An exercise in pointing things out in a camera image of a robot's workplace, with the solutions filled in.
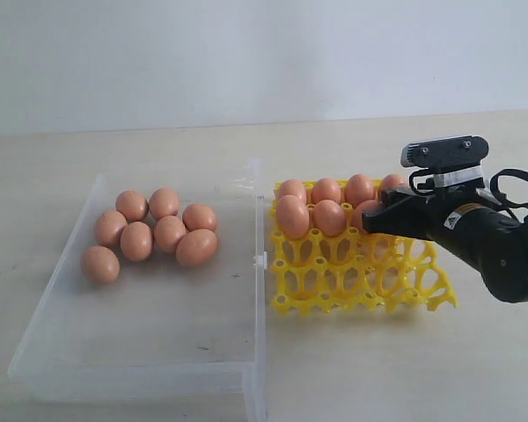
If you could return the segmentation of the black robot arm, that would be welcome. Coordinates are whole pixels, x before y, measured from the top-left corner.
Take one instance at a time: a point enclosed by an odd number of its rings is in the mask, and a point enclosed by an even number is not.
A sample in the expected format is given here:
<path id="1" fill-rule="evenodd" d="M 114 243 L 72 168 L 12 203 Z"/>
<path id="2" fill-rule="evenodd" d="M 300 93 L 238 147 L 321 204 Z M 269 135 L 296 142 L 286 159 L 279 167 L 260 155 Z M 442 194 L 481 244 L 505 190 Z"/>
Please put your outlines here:
<path id="1" fill-rule="evenodd" d="M 474 191 L 420 196 L 390 189 L 378 211 L 364 214 L 363 227 L 435 242 L 479 272 L 496 299 L 528 302 L 528 218 L 502 214 Z"/>

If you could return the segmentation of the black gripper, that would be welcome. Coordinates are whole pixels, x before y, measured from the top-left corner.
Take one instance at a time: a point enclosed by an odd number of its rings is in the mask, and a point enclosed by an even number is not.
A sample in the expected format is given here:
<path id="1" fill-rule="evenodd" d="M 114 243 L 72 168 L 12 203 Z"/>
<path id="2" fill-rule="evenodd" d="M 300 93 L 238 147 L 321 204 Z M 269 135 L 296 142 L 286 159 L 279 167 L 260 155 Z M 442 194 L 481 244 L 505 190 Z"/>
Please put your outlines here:
<path id="1" fill-rule="evenodd" d="M 398 187 L 382 192 L 382 207 L 364 214 L 369 233 L 432 240 L 442 246 L 497 246 L 502 230 L 489 200 L 474 184 L 438 189 L 428 196 Z"/>

